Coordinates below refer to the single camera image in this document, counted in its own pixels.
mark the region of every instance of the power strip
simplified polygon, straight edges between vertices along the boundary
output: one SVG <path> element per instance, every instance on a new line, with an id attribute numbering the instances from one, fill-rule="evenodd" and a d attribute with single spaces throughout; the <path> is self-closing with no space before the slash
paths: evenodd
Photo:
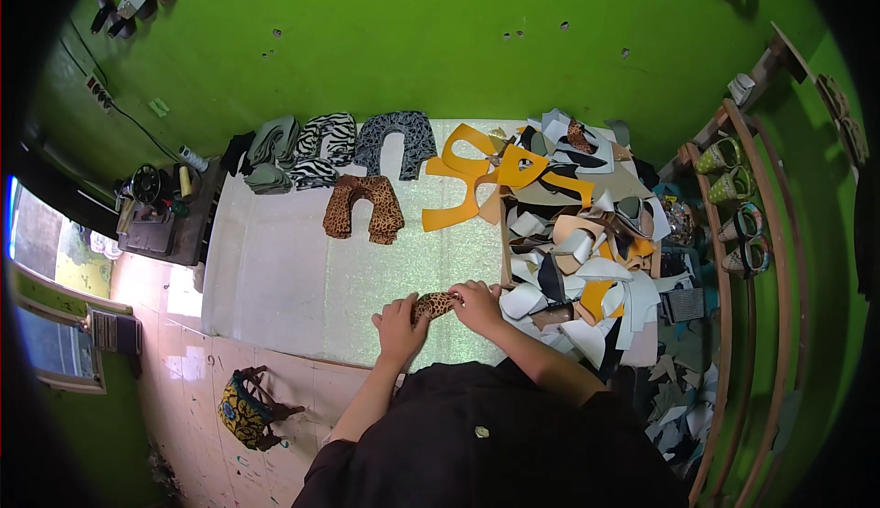
<path id="1" fill-rule="evenodd" d="M 85 88 L 101 108 L 104 109 L 104 112 L 109 114 L 110 110 L 113 108 L 113 99 L 111 99 L 107 89 L 98 82 L 98 79 L 94 76 L 89 76 L 85 80 Z"/>

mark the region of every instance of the hand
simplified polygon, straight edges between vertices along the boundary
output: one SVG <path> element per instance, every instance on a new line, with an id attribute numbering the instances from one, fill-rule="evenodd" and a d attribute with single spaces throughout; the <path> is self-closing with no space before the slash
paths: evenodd
<path id="1" fill-rule="evenodd" d="M 493 330 L 509 324 L 501 317 L 499 285 L 493 284 L 490 288 L 482 281 L 460 282 L 453 284 L 449 292 L 458 294 L 464 301 L 464 304 L 458 300 L 452 301 L 458 320 L 478 335 L 489 338 Z"/>
<path id="2" fill-rule="evenodd" d="M 424 314 L 413 328 L 410 316 L 418 293 L 405 299 L 396 299 L 382 308 L 382 314 L 373 314 L 373 325 L 379 330 L 379 359 L 386 360 L 400 369 L 409 366 L 415 354 L 422 349 L 428 337 L 428 315 Z"/>

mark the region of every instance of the electrical cord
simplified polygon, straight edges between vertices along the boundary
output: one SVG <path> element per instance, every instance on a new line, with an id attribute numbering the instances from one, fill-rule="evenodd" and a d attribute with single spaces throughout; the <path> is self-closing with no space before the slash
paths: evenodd
<path id="1" fill-rule="evenodd" d="M 58 37 L 58 40 L 60 40 L 60 44 L 61 44 L 61 46 L 64 48 L 64 51 L 67 52 L 67 55 L 69 55 L 69 56 L 71 57 L 71 60 L 73 60 L 73 62 L 76 64 L 77 68 L 79 68 L 80 72 L 82 72 L 82 75 L 85 76 L 85 77 L 88 77 L 88 76 L 89 76 L 89 73 L 86 72 L 85 69 L 83 69 L 82 65 L 79 64 L 79 62 L 77 61 L 77 59 L 76 59 L 75 57 L 73 57 L 73 54 L 72 54 L 71 51 L 68 49 L 67 44 L 64 43 L 64 40 L 61 39 L 60 36 Z M 150 140 L 151 142 L 153 142 L 153 144 L 156 145 L 156 147 L 159 148 L 159 150 L 161 150 L 161 151 L 163 152 L 163 154 L 165 154 L 166 157 L 168 157 L 169 159 L 171 159 L 171 160 L 173 160 L 173 161 L 175 161 L 175 162 L 180 162 L 180 161 L 181 161 L 181 158 L 180 158 L 179 156 L 177 156 L 176 154 L 173 153 L 173 151 L 171 151 L 170 149 L 168 149 L 167 147 L 165 147 L 165 146 L 160 142 L 160 140 L 156 139 L 155 136 L 153 136 L 151 133 L 149 133 L 149 130 L 148 130 L 147 128 L 144 128 L 144 127 L 143 127 L 143 126 L 142 126 L 137 120 L 135 120 L 134 117 L 132 117 L 131 115 L 129 115 L 128 113 L 126 113 L 125 111 L 123 111 L 122 109 L 120 109 L 118 106 L 116 106 L 116 102 L 115 102 L 115 101 L 110 100 L 110 105 L 111 105 L 114 109 L 116 109 L 117 111 L 119 111 L 120 115 L 125 116 L 126 118 L 128 118 L 129 120 L 131 120 L 133 123 L 135 123 L 135 125 L 136 125 L 138 128 L 140 128 L 141 131 L 142 131 L 144 134 L 147 135 L 147 137 L 149 138 L 149 140 Z"/>

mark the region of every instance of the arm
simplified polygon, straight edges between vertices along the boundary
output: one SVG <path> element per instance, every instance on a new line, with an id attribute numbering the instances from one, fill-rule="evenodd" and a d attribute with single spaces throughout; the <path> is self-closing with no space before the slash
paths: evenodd
<path id="1" fill-rule="evenodd" d="M 490 291 L 485 282 L 468 281 L 453 285 L 450 292 L 464 300 L 464 304 L 453 302 L 458 320 L 498 346 L 541 389 L 577 406 L 586 403 L 593 393 L 607 391 L 589 370 L 504 320 L 497 284 Z"/>
<path id="2" fill-rule="evenodd" d="M 416 296 L 411 294 L 406 299 L 394 300 L 382 308 L 381 315 L 373 315 L 373 325 L 379 330 L 382 352 L 355 399 L 342 413 L 330 434 L 331 441 L 344 439 L 357 443 L 367 428 L 388 412 L 391 391 L 398 374 L 408 367 L 428 335 L 427 315 L 422 316 L 415 328 L 410 324 Z"/>

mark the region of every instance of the person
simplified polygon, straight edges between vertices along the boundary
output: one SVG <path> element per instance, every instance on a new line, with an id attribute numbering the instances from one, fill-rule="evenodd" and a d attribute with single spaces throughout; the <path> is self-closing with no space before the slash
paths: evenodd
<path id="1" fill-rule="evenodd" d="M 372 321 L 381 354 L 315 457 L 293 508 L 312 506 L 687 506 L 687 491 L 622 399 L 504 320 L 501 289 L 449 289 L 458 319 L 508 358 L 398 374 L 422 348 L 416 294 Z"/>

